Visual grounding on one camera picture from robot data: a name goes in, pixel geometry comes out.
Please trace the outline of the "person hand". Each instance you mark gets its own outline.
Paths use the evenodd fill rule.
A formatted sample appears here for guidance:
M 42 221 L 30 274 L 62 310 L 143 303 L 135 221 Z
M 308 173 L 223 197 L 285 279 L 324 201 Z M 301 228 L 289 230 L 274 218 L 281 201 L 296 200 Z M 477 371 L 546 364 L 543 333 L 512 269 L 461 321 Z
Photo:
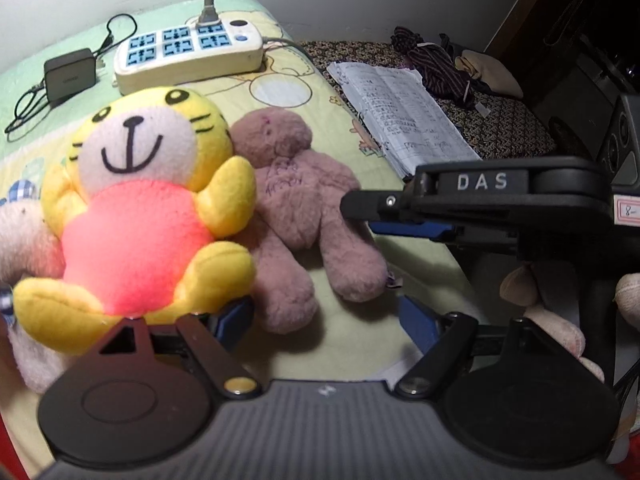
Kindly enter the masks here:
M 587 339 L 580 328 L 562 316 L 546 309 L 539 298 L 539 290 L 532 271 L 520 266 L 501 282 L 500 298 L 524 308 L 524 316 L 530 318 L 563 346 L 594 376 L 604 382 L 605 374 L 596 362 L 584 356 Z M 615 289 L 615 303 L 620 312 L 620 324 L 627 332 L 639 331 L 639 274 L 624 275 Z

